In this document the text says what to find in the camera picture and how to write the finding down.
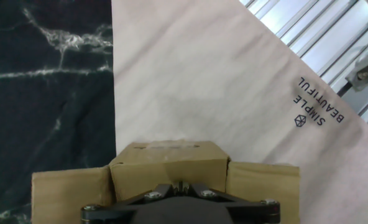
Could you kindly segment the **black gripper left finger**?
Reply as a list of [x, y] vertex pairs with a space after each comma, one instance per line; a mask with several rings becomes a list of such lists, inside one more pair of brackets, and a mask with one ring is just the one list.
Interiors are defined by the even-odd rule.
[[114, 205], [85, 205], [81, 208], [81, 224], [129, 223], [143, 205], [177, 196], [179, 192], [180, 182], [158, 184], [153, 190], [116, 202]]

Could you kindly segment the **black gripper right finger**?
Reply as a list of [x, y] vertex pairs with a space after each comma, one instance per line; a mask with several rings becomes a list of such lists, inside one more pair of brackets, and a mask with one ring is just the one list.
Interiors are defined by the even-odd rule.
[[194, 197], [219, 205], [227, 211], [232, 223], [280, 223], [280, 203], [274, 199], [251, 202], [225, 192], [207, 187], [205, 184], [180, 182], [180, 196]]

